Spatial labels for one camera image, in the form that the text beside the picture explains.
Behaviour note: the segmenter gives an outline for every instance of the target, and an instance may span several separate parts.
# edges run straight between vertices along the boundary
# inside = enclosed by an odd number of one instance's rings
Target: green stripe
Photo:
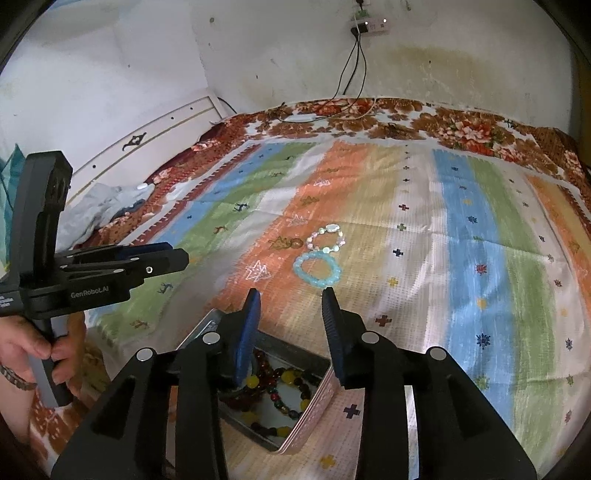
[[[540,466],[560,424],[554,372],[554,296],[534,233],[519,214],[496,167],[469,157],[505,247],[515,322],[514,433],[534,465]]]
[[[217,202],[203,219],[185,234],[176,248],[183,248],[190,258],[199,259],[218,249],[220,244],[234,233],[236,227],[256,210],[263,194],[275,187],[282,179],[283,176],[273,176],[273,173],[280,171],[286,175],[299,156],[314,145],[312,143],[286,144],[259,169],[253,171],[240,186],[232,190],[222,201]],[[236,212],[234,207],[237,203],[247,203],[249,208]],[[220,225],[225,226],[226,230],[214,235],[215,227]],[[130,339],[138,333],[138,330],[130,325],[135,319],[147,323],[149,331],[153,331],[173,294],[170,290],[165,294],[157,293],[161,283],[171,283],[177,287],[184,279],[190,278],[196,272],[198,264],[199,262],[190,263],[182,272],[147,278],[144,285],[131,291],[130,300],[101,317],[100,329],[103,335],[108,339],[117,338],[117,342]]]

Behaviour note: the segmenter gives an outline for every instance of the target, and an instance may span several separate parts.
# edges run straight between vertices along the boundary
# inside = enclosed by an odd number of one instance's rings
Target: blue stripe
[[[273,155],[279,153],[285,145],[284,143],[265,144],[263,148],[255,150],[222,178],[214,181],[198,199],[190,202],[183,214],[178,216],[162,232],[157,241],[178,245],[185,234],[195,227],[215,205],[223,202],[231,191],[242,185],[252,172],[259,169]]]
[[[514,322],[499,231],[466,157],[443,150],[436,150],[434,156],[443,185],[449,239],[450,323],[446,348],[473,380],[481,375],[488,378],[489,388],[484,394],[511,427]],[[465,204],[465,199],[472,204]],[[470,222],[470,216],[477,223]],[[478,274],[477,264],[485,264],[487,273]],[[477,305],[478,298],[486,300],[484,309]],[[484,348],[477,343],[481,334],[490,336],[490,345]]]

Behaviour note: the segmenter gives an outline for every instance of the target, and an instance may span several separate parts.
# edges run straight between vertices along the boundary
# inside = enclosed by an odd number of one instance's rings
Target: white pearl bracelet
[[[308,250],[320,251],[320,247],[315,246],[312,242],[314,241],[314,238],[316,238],[318,235],[324,235],[325,233],[336,233],[339,237],[337,242],[332,247],[324,247],[322,249],[323,253],[329,254],[331,252],[338,252],[340,250],[340,247],[342,247],[345,244],[343,232],[340,230],[339,225],[337,225],[336,223],[331,223],[329,225],[326,225],[326,227],[324,228],[319,228],[317,232],[312,232],[312,234],[308,238],[306,238],[306,247],[308,248]]]

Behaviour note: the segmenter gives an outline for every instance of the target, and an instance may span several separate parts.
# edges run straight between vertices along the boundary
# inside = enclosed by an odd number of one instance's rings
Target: orange stripe
[[[528,176],[528,180],[535,188],[538,198],[556,225],[563,244],[567,247],[579,283],[579,290],[587,308],[587,316],[591,318],[591,258],[589,257],[591,241],[558,185],[538,177]]]
[[[309,311],[308,305],[293,302],[294,295],[307,291],[306,295],[298,296],[307,299],[308,303],[316,301],[320,305],[319,291],[304,284],[293,272],[294,260],[306,250],[306,247],[277,250],[272,247],[273,242],[279,237],[288,239],[298,237],[305,242],[310,232],[318,230],[327,223],[332,223],[358,182],[368,157],[368,149],[368,145],[335,142],[309,177],[308,182],[297,189],[283,215],[273,221],[250,251],[237,262],[235,273],[228,279],[226,287],[208,307],[229,310],[228,307],[231,306],[236,309],[242,305],[248,290],[256,287],[262,293],[259,328],[289,342],[290,324],[298,321],[297,313]],[[330,185],[314,186],[314,183],[322,180],[330,181]],[[310,199],[318,199],[318,201],[306,204],[306,200],[309,202]],[[286,219],[293,218],[294,215],[308,219],[308,224],[290,226]],[[327,241],[334,241],[334,239],[335,237],[330,235]],[[247,267],[254,265],[257,261],[267,266],[272,277],[255,283],[252,280],[246,280],[246,272]],[[324,265],[320,267],[322,270],[318,271],[317,266],[313,266],[311,274],[325,276],[326,267]]]

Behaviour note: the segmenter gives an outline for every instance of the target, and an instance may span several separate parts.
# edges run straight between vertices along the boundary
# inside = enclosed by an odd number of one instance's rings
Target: wrist
[[[0,376],[0,414],[15,438],[29,443],[29,423],[35,390],[21,390]]]
[[[25,378],[18,375],[12,368],[8,368],[5,365],[0,364],[0,375],[8,380],[12,385],[17,387],[19,390],[35,390],[37,384],[35,382],[29,382]]]

